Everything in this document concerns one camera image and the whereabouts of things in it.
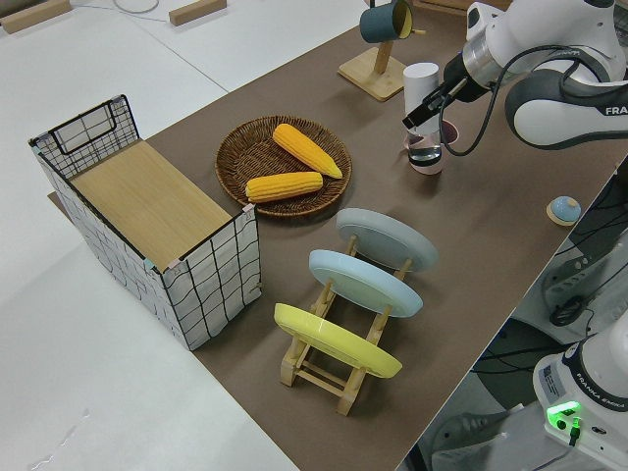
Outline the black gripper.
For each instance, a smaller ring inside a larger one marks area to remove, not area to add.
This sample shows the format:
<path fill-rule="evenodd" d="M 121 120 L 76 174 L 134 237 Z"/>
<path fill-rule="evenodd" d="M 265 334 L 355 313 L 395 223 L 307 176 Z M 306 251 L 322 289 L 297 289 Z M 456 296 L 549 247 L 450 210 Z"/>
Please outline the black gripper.
<path fill-rule="evenodd" d="M 488 92 L 488 88 L 471 77 L 459 52 L 445 65 L 444 83 L 429 93 L 411 112 L 407 112 L 402 122 L 407 129 L 419 127 L 437 116 L 448 105 L 450 97 L 471 103 Z"/>

